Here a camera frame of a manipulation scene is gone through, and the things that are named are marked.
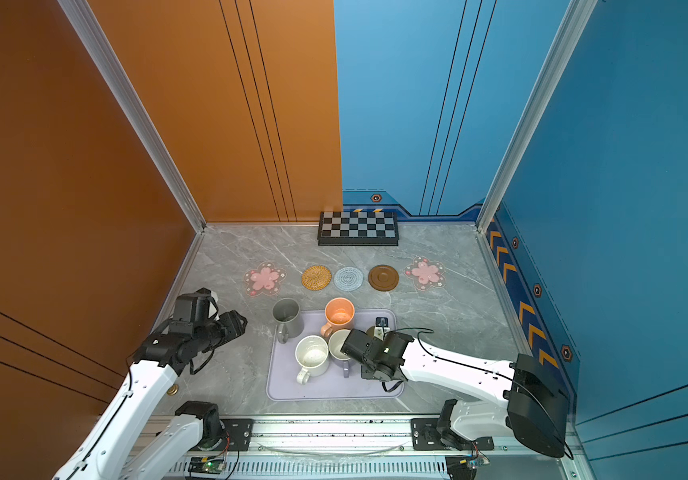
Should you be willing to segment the lavender mug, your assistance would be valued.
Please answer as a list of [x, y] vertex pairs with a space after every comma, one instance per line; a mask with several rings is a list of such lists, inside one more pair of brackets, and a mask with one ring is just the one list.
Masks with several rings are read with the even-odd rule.
[[328, 340], [329, 356], [344, 378], [349, 378], [351, 372], [351, 358], [343, 352], [343, 345], [349, 334], [349, 329], [342, 329], [334, 332]]

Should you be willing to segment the white mug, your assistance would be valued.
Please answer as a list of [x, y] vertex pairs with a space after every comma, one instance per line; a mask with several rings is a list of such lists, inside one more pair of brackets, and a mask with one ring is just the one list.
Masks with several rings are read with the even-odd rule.
[[306, 385], [312, 378], [325, 374], [329, 368], [329, 348], [323, 337], [310, 335], [299, 341], [295, 359], [300, 367], [296, 382]]

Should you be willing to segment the brown wooden round coaster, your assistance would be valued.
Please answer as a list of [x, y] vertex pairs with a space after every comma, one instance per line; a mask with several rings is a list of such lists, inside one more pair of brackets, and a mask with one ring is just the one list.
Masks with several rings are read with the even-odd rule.
[[389, 265], [374, 266], [368, 274], [368, 282], [372, 288], [381, 292], [394, 290], [399, 284], [398, 271]]

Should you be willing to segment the grey woven round coaster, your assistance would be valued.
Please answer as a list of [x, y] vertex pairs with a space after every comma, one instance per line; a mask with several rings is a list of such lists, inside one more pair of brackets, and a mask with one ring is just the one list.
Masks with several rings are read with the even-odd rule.
[[359, 289], [363, 281], [363, 272], [355, 267], [342, 267], [333, 277], [335, 287], [343, 292], [351, 292]]

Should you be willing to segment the pink flower coaster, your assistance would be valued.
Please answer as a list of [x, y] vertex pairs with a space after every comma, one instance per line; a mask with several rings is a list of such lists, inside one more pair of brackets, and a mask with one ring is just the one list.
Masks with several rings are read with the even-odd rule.
[[419, 292], [443, 288], [446, 285], [444, 265], [426, 257], [416, 257], [404, 272]]
[[244, 275], [244, 290], [249, 297], [273, 296], [280, 291], [286, 272], [274, 262], [263, 262]]

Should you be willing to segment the yellow rattan round coaster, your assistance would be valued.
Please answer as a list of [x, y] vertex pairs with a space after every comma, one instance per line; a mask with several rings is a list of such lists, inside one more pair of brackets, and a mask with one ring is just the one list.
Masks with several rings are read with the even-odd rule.
[[301, 284], [310, 291], [320, 291], [332, 281], [331, 271], [322, 265], [313, 265], [307, 268], [301, 275]]

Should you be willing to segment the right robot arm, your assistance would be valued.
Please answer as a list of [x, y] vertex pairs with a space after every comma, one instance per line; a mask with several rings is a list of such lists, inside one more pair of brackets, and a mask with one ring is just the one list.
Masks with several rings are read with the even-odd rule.
[[510, 432], [538, 454], [574, 457], [566, 440], [569, 394], [547, 367], [522, 353], [508, 361], [445, 350], [423, 339], [432, 332], [407, 327], [378, 338], [354, 329], [342, 351], [383, 384], [426, 383], [473, 397], [444, 403], [437, 435], [445, 446], [469, 450], [480, 437]]

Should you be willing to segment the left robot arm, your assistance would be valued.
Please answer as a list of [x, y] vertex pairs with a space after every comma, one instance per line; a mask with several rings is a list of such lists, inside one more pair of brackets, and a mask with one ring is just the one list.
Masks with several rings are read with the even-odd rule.
[[163, 320], [132, 356], [128, 374], [113, 400], [75, 453], [56, 472], [58, 479], [161, 479], [192, 449], [238, 452], [236, 437], [216, 404], [187, 401], [165, 429], [139, 454], [131, 450], [155, 408], [183, 372], [195, 375], [199, 355], [242, 336], [247, 319], [222, 312], [207, 288], [179, 295]]

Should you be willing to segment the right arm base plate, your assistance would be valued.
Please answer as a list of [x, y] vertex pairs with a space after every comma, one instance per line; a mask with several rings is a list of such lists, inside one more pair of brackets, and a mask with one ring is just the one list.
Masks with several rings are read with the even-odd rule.
[[468, 440], [455, 433], [447, 422], [439, 418], [414, 418], [410, 421], [413, 448], [417, 451], [457, 450], [492, 451], [495, 449], [490, 436]]

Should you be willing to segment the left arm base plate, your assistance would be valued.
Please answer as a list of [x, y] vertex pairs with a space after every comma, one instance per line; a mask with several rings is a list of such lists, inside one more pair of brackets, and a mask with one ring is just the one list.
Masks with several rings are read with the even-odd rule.
[[216, 453], [246, 452], [250, 447], [253, 425], [254, 421], [250, 418], [207, 421], [196, 449]]

